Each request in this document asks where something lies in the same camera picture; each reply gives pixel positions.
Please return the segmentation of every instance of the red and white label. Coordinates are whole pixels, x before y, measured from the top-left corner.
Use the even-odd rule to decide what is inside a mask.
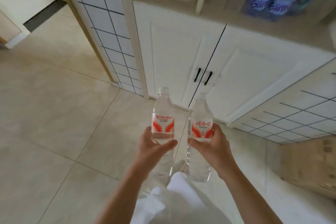
[[[194,138],[212,138],[213,121],[211,119],[191,119],[191,137]]]
[[[174,133],[174,117],[152,114],[152,132]]]

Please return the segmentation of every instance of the cabinet door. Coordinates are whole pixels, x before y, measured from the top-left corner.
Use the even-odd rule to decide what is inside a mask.
[[[169,87],[173,104],[187,108],[225,25],[139,1],[133,5],[148,95]]]
[[[227,25],[197,93],[207,92],[214,117],[231,123],[334,57]]]

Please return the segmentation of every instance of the white bottle cap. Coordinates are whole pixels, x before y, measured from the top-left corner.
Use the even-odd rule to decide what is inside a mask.
[[[169,94],[168,87],[159,87],[159,94]]]
[[[198,98],[197,99],[204,99],[206,100],[207,99],[207,94],[205,92],[201,92],[199,95],[198,95]]]

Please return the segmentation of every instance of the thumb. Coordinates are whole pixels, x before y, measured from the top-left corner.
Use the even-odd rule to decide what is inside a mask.
[[[164,155],[168,151],[173,150],[175,146],[177,146],[177,143],[177,140],[173,139],[163,145],[160,145],[160,153]]]
[[[204,152],[205,145],[203,143],[201,143],[200,141],[197,141],[195,138],[188,138],[188,144],[191,147],[198,150],[199,153],[202,154]]]

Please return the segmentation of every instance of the shelf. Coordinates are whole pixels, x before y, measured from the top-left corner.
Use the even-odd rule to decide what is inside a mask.
[[[279,39],[308,45],[325,51],[336,53],[330,36],[329,26],[316,24],[307,25],[299,17],[285,17],[278,22],[270,22],[261,18],[254,18],[242,13],[219,9],[204,3],[201,14],[195,14],[196,1],[180,2],[176,0],[137,0],[148,5],[169,9],[219,23],[228,23],[246,30],[269,35]]]

